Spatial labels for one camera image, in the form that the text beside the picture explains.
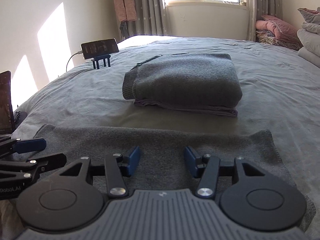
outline window sill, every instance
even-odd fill
[[[242,9],[242,10],[248,10],[248,7],[246,5],[228,4],[228,3],[222,3],[219,1],[179,0],[179,1],[171,1],[166,4],[167,7],[188,6],[188,5],[221,6],[221,7],[238,8],[238,9]]]

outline pink pillow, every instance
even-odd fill
[[[304,11],[306,11],[306,12],[308,12],[308,13],[312,13],[312,14],[318,14],[318,13],[320,13],[319,11],[310,10],[310,9],[307,9],[307,8],[299,8],[299,9],[304,10]]]
[[[259,20],[256,21],[256,29],[262,31],[271,31],[273,34],[275,34],[277,26],[273,22]]]
[[[297,35],[298,29],[292,26],[291,24],[271,15],[262,15],[262,18],[266,21],[272,22],[276,26],[276,28],[274,28],[273,31],[270,31],[274,33],[278,40],[285,42],[300,43],[300,40]]]

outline round black disc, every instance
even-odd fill
[[[269,178],[247,177],[232,185],[221,195],[221,210],[234,222],[257,231],[299,225],[307,207],[304,196],[282,180]]]
[[[57,176],[32,185],[17,200],[23,222],[41,231],[66,231],[94,219],[103,207],[102,194],[77,177]]]

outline stacked blankets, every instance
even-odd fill
[[[159,55],[137,63],[125,74],[125,99],[134,105],[236,117],[242,97],[228,54]]]
[[[298,52],[300,57],[320,68],[320,11],[299,8],[304,22],[298,30],[298,37],[303,44]]]
[[[302,47],[295,27],[274,16],[262,15],[262,18],[263,21],[256,22],[256,42],[294,50]]]

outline pillow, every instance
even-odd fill
[[[261,30],[261,31],[271,31],[273,34],[276,31],[277,26],[268,21],[256,21],[256,30]]]
[[[316,33],[320,35],[320,25],[315,23],[302,23],[302,29],[310,33]]]
[[[320,24],[320,12],[314,11],[314,10],[309,10],[306,8],[299,8],[298,11],[301,13],[304,20],[307,23]]]
[[[276,26],[274,32],[272,30],[270,31],[272,31],[275,34],[278,40],[284,42],[300,43],[299,38],[297,36],[298,29],[296,27],[271,15],[262,15],[262,18],[266,21],[272,22]]]
[[[319,11],[316,11],[316,10],[310,10],[310,9],[307,9],[307,8],[299,8],[300,10],[304,10],[308,13],[312,13],[312,14],[318,14],[320,13]]]
[[[305,60],[311,62],[313,65],[316,65],[318,68],[320,68],[320,57],[308,51],[305,47],[301,48],[298,51],[298,56],[304,58]]]
[[[307,50],[320,57],[320,35],[301,29],[298,30],[298,37]]]

